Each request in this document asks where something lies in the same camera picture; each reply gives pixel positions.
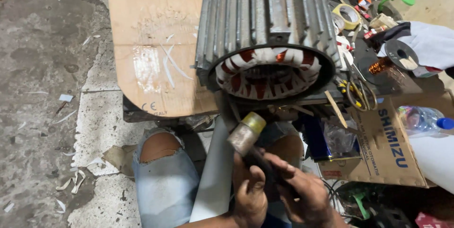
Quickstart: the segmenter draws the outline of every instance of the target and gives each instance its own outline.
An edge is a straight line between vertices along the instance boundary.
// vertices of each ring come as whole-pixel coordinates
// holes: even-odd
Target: cardboard sheet
[[[201,87],[194,64],[202,0],[109,0],[117,80],[124,95],[150,114],[180,117],[217,110],[213,94]],[[190,78],[185,78],[165,51]]]
[[[362,159],[320,163],[325,179],[428,187],[390,98],[376,111],[349,112],[363,132]]]

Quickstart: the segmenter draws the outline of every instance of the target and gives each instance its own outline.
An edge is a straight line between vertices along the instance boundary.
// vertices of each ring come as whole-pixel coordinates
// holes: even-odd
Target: blue bottle cap
[[[442,129],[452,129],[454,128],[454,120],[451,118],[440,118],[437,120],[437,126]]]

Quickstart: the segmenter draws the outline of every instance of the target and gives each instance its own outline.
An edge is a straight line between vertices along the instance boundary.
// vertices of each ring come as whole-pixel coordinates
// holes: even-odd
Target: ripped jeans
[[[200,180],[194,164],[184,151],[184,142],[179,138],[182,147],[174,155],[140,163],[139,157],[145,141],[161,132],[173,134],[162,127],[150,130],[141,139],[133,156],[137,202],[143,228],[174,228],[189,222]],[[272,144],[289,133],[298,133],[290,123],[270,124],[257,145]],[[262,228],[268,227],[291,227],[283,203],[269,204]]]

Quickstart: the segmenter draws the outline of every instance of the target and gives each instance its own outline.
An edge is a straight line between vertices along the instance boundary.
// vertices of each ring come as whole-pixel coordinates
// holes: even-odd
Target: scissors
[[[369,87],[366,80],[363,78],[360,70],[356,67],[355,63],[350,64],[348,60],[342,55],[342,58],[347,65],[349,76],[347,80],[347,98],[350,101],[351,105],[358,109],[361,112],[366,112],[368,110],[376,110],[377,109],[377,96],[375,95],[374,91]],[[358,88],[355,84],[355,80],[358,82],[360,88]],[[352,92],[354,92],[358,98],[360,99],[358,105],[358,101],[353,96]]]

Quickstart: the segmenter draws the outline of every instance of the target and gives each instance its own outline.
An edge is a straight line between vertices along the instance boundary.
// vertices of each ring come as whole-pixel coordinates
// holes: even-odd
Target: hand
[[[335,210],[329,204],[328,193],[319,177],[303,173],[276,155],[266,153],[264,157],[278,168],[283,178],[301,196],[294,199],[287,189],[280,185],[277,187],[290,220],[305,223],[310,227],[337,227]]]
[[[249,169],[244,165],[241,156],[233,156],[233,190],[235,192],[235,209],[233,217],[241,228],[260,228],[263,225],[268,208],[265,192],[265,174],[257,166]]]

